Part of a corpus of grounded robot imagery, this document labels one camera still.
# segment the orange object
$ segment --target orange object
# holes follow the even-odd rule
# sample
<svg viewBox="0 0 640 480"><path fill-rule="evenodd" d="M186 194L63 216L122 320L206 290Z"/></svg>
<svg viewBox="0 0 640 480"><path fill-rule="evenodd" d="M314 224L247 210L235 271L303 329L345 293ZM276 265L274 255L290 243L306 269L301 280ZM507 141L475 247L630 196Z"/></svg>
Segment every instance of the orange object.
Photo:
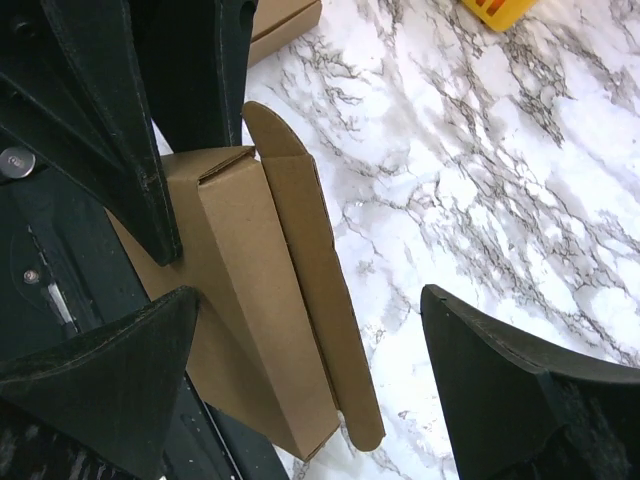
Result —
<svg viewBox="0 0 640 480"><path fill-rule="evenodd" d="M462 0L469 9L496 32L513 25L537 0Z"/></svg>

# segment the yellow plastic container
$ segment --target yellow plastic container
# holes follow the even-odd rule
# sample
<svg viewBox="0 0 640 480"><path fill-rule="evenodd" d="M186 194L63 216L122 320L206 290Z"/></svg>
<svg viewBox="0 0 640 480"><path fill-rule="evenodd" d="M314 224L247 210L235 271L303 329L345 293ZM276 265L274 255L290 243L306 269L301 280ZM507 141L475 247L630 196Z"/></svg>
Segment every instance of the yellow plastic container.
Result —
<svg viewBox="0 0 640 480"><path fill-rule="evenodd" d="M480 19L496 32L513 25L537 0L462 0Z"/></svg>

